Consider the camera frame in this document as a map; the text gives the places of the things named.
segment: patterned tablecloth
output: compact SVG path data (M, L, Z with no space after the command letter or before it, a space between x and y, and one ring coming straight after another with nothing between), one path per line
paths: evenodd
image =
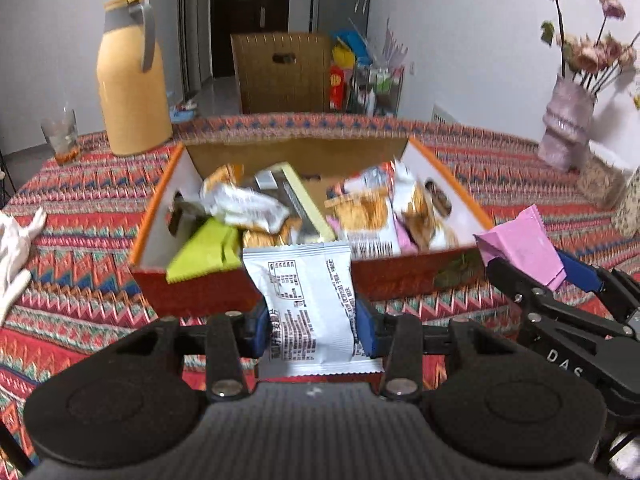
M6 426L34 457L21 415L34 387L155 318L126 259L175 141L409 135L432 148L496 222L536 203L556 246L589 263L640 271L640 237L623 239L610 225L611 211L594 208L578 193L575 175L546 167L537 160L534 143L515 137L459 125L356 116L244 116L183 124L162 148L116 158L104 134L84 136L79 162L59 168L49 161L4 210L21 224L39 206L49 214L28 262L33 282L0 331L0 412ZM597 300L574 286L559 295L603 314ZM503 332L514 331L519 321L517 309L487 283L382 307L404 308L436 323L469 314ZM203 383L201 366L187 363L184 378L193 386ZM426 382L436 383L442 370L439 359L426 360ZM16 476L4 463L0 478Z

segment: open box of snacks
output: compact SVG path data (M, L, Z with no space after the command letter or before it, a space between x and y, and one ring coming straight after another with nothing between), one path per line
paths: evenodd
M159 316L250 310L247 248L347 239L370 300L473 282L491 219L417 139L289 138L179 145L130 270Z

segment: glass cup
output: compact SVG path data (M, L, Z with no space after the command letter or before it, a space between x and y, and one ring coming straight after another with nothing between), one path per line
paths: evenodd
M72 163L80 156L76 112L72 108L62 108L55 118L44 119L40 126L59 166Z

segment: thermos handle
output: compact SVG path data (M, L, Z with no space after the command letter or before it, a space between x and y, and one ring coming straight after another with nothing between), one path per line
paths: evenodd
M156 51L156 19L154 12L148 3L137 2L129 7L131 15L142 13L142 27L145 32L145 44L142 46L142 72L149 72L154 63Z

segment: pink vase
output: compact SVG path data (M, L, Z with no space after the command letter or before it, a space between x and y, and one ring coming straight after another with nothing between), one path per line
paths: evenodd
M546 131L538 145L538 157L561 171L580 166L589 142L594 104L591 93L558 75L551 101L542 117Z

